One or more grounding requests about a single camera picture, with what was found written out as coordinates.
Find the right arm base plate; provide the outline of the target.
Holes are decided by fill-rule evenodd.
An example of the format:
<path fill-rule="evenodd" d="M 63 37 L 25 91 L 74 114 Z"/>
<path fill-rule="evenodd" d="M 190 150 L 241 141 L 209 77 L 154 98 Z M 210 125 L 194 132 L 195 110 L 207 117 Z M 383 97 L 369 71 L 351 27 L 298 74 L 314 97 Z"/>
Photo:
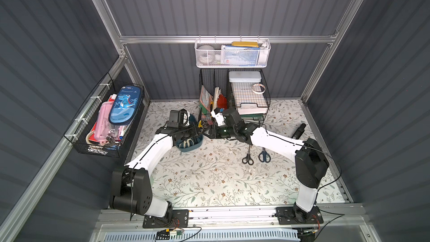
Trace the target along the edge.
<path fill-rule="evenodd" d="M 296 206 L 276 207 L 275 217 L 280 225 L 318 225 L 324 223 L 320 209 L 317 206 L 313 206 L 310 212 L 306 212 Z"/>

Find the teal plastic storage box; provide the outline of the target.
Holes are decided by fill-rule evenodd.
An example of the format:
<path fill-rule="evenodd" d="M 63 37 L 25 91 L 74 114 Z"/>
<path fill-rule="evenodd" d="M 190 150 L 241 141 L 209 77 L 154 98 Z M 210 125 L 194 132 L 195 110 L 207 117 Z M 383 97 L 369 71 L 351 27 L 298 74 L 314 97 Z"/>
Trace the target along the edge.
<path fill-rule="evenodd" d="M 181 152 L 189 152 L 198 149 L 203 143 L 203 127 L 197 122 L 194 115 L 189 117 L 189 126 L 191 130 L 187 133 L 189 136 L 184 137 L 176 142 L 176 147 Z"/>

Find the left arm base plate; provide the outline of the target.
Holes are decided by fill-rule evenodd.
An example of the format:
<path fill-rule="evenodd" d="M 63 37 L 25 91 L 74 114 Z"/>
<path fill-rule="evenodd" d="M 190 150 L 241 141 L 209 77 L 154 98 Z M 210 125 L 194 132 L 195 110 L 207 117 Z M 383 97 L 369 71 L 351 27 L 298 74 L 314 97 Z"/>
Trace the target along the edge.
<path fill-rule="evenodd" d="M 164 217 L 145 216 L 142 227 L 144 229 L 185 228 L 188 226 L 188 221 L 189 210 L 172 210 L 168 211 Z"/>

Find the black handled scissors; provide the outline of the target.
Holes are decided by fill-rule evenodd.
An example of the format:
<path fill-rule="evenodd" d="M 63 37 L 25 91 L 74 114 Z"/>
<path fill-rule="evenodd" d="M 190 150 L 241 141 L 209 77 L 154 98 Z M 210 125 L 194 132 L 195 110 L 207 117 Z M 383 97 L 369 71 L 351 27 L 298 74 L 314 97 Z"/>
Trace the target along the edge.
<path fill-rule="evenodd" d="M 242 163 L 243 164 L 248 164 L 248 165 L 252 166 L 252 165 L 254 165 L 254 160 L 251 157 L 251 147 L 252 147 L 252 145 L 248 146 L 247 154 L 246 154 L 246 156 L 244 158 L 242 158 Z"/>

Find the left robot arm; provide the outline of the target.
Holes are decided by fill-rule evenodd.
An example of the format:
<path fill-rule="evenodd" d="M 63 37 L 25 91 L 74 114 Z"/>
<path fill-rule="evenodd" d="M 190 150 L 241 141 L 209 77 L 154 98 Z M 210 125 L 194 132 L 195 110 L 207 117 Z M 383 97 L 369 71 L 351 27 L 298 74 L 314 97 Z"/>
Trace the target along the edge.
<path fill-rule="evenodd" d="M 109 206 L 132 215 L 171 219 L 170 202 L 152 193 L 150 177 L 164 155 L 177 142 L 199 136 L 198 123 L 185 109 L 172 110 L 169 120 L 160 127 L 143 151 L 112 175 Z"/>

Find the blue handled scissors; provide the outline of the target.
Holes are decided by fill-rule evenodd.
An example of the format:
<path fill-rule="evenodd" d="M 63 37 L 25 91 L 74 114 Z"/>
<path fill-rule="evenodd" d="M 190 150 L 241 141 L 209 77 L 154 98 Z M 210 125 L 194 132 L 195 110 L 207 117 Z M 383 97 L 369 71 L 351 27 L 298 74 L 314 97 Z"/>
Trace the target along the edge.
<path fill-rule="evenodd" d="M 258 159 L 259 159 L 260 162 L 263 162 L 263 163 L 269 163 L 269 162 L 271 162 L 271 156 L 266 151 L 266 149 L 264 147 L 262 148 L 262 151 L 259 154 Z"/>

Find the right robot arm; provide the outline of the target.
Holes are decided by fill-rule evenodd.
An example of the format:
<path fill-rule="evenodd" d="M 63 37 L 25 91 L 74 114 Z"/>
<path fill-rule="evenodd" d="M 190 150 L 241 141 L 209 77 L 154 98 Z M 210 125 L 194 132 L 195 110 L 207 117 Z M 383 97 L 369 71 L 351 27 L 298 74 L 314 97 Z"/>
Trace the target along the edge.
<path fill-rule="evenodd" d="M 329 161 L 317 141 L 312 138 L 306 141 L 288 138 L 273 133 L 260 124 L 245 122 L 234 108 L 224 111 L 217 108 L 211 112 L 211 117 L 217 123 L 218 137 L 233 138 L 242 143 L 269 149 L 295 164 L 299 193 L 293 209 L 295 217 L 299 214 L 308 217 L 316 208 L 318 189 L 329 168 Z"/>

